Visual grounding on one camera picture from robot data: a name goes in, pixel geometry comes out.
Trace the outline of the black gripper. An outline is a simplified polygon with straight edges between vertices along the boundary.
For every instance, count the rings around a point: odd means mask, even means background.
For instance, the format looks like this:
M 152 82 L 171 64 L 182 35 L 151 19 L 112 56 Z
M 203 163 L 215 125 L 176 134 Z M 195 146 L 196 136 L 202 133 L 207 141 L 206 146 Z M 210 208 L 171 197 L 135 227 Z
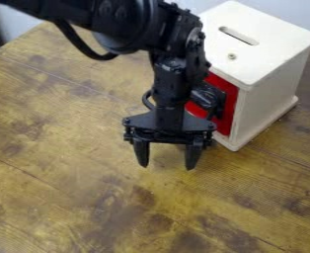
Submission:
M 215 125 L 186 111 L 202 79 L 190 80 L 184 62 L 159 61 L 153 65 L 155 83 L 143 97 L 144 114 L 124 118 L 124 139 L 133 144 L 139 164 L 149 165 L 151 143 L 183 144 L 187 170 L 196 167 L 203 147 L 212 139 Z

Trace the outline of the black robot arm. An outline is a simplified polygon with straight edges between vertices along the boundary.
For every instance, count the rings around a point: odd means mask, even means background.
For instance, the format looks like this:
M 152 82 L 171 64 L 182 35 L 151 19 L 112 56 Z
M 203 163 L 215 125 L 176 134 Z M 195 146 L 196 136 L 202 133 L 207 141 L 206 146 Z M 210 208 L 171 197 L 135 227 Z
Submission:
M 183 144 L 184 166 L 194 169 L 216 129 L 186 110 L 207 87 L 211 67 L 200 18 L 164 0 L 0 0 L 0 4 L 52 22 L 95 60 L 140 50 L 149 53 L 155 82 L 143 96 L 149 111 L 123 119 L 124 139 L 141 166 L 149 164 L 153 143 Z

